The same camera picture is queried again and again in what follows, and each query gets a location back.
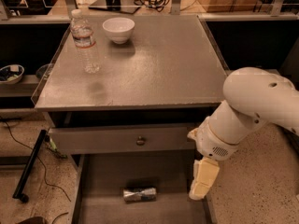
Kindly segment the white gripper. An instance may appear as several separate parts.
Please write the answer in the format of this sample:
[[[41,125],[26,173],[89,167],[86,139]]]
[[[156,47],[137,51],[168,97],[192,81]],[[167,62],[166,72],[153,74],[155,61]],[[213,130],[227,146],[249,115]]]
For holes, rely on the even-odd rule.
[[[209,117],[187,134],[195,142],[197,151],[205,156],[193,164],[193,181],[189,197],[193,200],[202,200],[213,186],[220,166],[218,161],[229,159],[237,150],[238,145],[228,144],[220,140],[209,127]]]

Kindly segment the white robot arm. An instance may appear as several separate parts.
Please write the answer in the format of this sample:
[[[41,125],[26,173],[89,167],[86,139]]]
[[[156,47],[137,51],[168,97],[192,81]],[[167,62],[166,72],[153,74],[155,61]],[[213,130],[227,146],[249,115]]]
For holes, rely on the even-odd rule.
[[[266,123],[299,134],[299,91],[287,78],[259,68],[240,68],[225,79],[223,95],[213,114],[188,133],[202,155],[193,164],[189,192],[193,200],[205,198],[219,173],[219,162],[230,158],[245,137]]]

